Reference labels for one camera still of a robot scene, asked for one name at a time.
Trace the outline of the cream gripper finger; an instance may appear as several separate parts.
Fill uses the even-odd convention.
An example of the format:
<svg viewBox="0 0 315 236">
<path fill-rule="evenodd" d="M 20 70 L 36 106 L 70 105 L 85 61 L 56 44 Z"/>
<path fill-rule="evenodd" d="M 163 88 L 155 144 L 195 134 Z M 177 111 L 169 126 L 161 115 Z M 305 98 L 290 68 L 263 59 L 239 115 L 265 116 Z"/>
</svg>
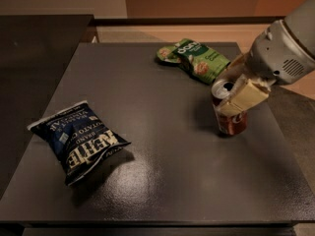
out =
<svg viewBox="0 0 315 236">
<path fill-rule="evenodd" d="M 239 78 L 248 79 L 250 72 L 246 65 L 247 54 L 238 55 L 227 67 L 217 76 L 216 82 L 228 81 L 235 83 Z"/>
<path fill-rule="evenodd" d="M 224 116 L 235 116 L 269 97 L 270 87 L 262 81 L 239 78 L 228 97 L 224 98 L 216 110 Z"/>
</svg>

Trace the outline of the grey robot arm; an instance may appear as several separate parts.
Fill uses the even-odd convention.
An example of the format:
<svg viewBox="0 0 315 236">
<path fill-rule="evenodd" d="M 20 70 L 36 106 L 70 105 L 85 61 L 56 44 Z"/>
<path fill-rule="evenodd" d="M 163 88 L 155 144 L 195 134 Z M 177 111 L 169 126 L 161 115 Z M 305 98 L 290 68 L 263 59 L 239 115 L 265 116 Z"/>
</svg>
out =
<svg viewBox="0 0 315 236">
<path fill-rule="evenodd" d="M 306 0 L 260 33 L 248 52 L 235 58 L 218 79 L 233 83 L 217 110 L 225 116 L 268 98 L 273 85 L 291 85 L 315 70 L 315 0 Z"/>
</svg>

